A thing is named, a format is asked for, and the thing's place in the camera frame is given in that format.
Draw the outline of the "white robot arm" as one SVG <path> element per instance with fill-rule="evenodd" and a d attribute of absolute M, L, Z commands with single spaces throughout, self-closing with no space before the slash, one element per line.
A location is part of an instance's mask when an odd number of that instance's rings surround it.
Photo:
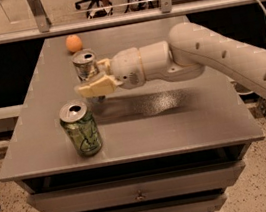
<path fill-rule="evenodd" d="M 84 98 L 147 81 L 194 79 L 209 66 L 266 99 L 266 49 L 239 42 L 193 23 L 178 23 L 165 41 L 120 51 L 98 62 L 99 70 L 75 87 Z"/>

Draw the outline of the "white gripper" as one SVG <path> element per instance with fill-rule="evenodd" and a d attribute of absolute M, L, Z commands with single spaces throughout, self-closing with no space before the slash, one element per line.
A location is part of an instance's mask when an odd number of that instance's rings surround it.
<path fill-rule="evenodd" d="M 105 96 L 114 93 L 117 87 L 135 89 L 146 82 L 139 49 L 125 49 L 110 59 L 97 61 L 98 70 L 105 72 L 101 77 L 75 86 L 74 90 L 84 98 Z"/>

